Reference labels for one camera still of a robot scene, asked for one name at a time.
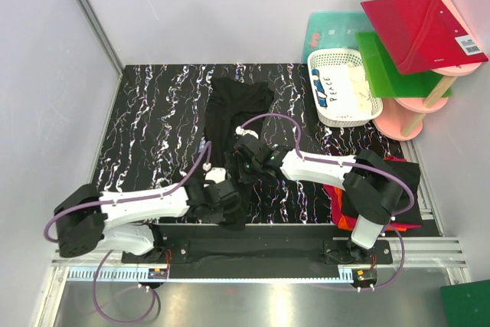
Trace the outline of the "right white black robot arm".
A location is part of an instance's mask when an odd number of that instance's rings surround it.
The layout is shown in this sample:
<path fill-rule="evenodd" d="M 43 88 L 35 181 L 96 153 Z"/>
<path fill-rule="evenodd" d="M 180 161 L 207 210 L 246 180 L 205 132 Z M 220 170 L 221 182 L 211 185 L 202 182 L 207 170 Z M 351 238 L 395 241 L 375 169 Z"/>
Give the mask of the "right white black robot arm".
<path fill-rule="evenodd" d="M 228 175 L 241 185 L 260 179 L 310 181 L 338 188 L 358 213 L 340 253 L 352 263 L 370 263 L 375 244 L 393 219 L 415 205 L 415 194 L 401 174 L 375 152 L 330 156 L 288 146 L 269 147 L 246 134 L 225 154 Z"/>

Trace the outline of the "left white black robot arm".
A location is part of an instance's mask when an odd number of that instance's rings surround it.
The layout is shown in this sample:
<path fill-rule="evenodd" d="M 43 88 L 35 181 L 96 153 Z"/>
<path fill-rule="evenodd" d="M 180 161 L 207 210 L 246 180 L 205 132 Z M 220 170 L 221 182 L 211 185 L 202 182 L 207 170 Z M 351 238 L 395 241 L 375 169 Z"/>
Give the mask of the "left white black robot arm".
<path fill-rule="evenodd" d="M 230 179 L 192 179 L 183 185 L 134 192 L 99 192 L 82 185 L 54 209 L 55 243 L 63 258 L 94 250 L 119 250 L 150 263 L 165 255 L 165 244 L 150 226 L 140 223 L 162 217 L 190 216 L 219 224 L 241 209 L 239 189 Z"/>

